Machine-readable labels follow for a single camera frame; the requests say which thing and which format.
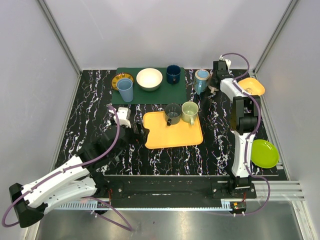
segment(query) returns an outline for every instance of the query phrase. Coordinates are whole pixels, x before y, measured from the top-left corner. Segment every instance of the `cup handle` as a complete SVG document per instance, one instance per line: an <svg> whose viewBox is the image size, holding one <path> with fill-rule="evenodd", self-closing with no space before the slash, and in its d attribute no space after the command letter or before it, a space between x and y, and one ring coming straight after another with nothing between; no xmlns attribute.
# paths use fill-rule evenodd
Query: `cup handle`
<svg viewBox="0 0 320 240"><path fill-rule="evenodd" d="M202 87L202 81L199 82L198 87L196 88L196 94L200 95Z"/></svg>

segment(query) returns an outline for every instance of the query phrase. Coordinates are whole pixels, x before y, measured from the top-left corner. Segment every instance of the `green mat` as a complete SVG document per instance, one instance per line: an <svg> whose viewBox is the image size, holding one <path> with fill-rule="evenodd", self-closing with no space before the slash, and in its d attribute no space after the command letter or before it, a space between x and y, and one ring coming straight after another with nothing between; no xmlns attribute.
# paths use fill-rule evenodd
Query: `green mat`
<svg viewBox="0 0 320 240"><path fill-rule="evenodd" d="M166 67L155 67L162 73L162 82L155 91L145 91L137 83L137 74L145 67L119 67L116 73L129 73L134 77L133 100L131 102L123 101L120 93L116 90L112 92L113 105L128 104L183 104L187 101L187 87L185 78L185 69L181 67L180 81L177 84L167 82Z"/></svg>

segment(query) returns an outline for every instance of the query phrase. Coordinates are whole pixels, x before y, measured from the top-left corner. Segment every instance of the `marble pattern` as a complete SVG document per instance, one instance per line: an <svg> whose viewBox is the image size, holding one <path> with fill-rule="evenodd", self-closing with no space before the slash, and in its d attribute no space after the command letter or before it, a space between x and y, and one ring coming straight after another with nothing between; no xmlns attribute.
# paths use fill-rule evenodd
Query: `marble pattern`
<svg viewBox="0 0 320 240"><path fill-rule="evenodd" d="M235 76L243 70L233 70ZM111 78L115 70L85 70L82 73L67 128L64 134L56 167L71 158L83 144L89 143L111 125ZM147 149L141 144L130 144L120 156L120 161L110 161L99 171L105 175L226 175L231 170L235 138L230 130L231 102L221 91L200 96L193 89L195 70L185 70L186 92L199 106L199 120L203 143L195 146ZM142 121L147 112L163 111L162 104L115 105L129 107L131 121ZM257 139L267 140L263 122ZM251 166L252 172L278 175L276 167L261 169Z"/></svg>

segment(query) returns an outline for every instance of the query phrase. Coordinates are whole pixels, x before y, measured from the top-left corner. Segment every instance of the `white bowl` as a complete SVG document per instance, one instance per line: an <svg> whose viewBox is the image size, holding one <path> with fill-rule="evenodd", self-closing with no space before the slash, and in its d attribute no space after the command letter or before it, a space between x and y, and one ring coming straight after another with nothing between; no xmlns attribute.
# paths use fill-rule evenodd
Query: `white bowl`
<svg viewBox="0 0 320 240"><path fill-rule="evenodd" d="M143 90L148 92L158 89L162 79L161 72L154 68L145 68L138 72L136 76L136 82Z"/></svg>

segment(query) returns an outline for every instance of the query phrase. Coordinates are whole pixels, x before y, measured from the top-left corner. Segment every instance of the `gray wall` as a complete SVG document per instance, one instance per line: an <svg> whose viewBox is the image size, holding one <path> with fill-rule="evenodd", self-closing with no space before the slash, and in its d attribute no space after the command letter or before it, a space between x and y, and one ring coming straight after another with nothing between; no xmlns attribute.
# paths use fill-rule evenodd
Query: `gray wall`
<svg viewBox="0 0 320 240"><path fill-rule="evenodd" d="M82 69L254 67L290 0L46 0ZM246 68L239 57L233 68Z"/></svg>
<svg viewBox="0 0 320 240"><path fill-rule="evenodd" d="M77 75L34 0L0 1L0 215L9 186L47 174ZM7 223L16 222L12 211ZM19 226L0 227L17 240Z"/></svg>
<svg viewBox="0 0 320 240"><path fill-rule="evenodd" d="M258 72L293 180L320 236L320 1L300 1Z"/></svg>

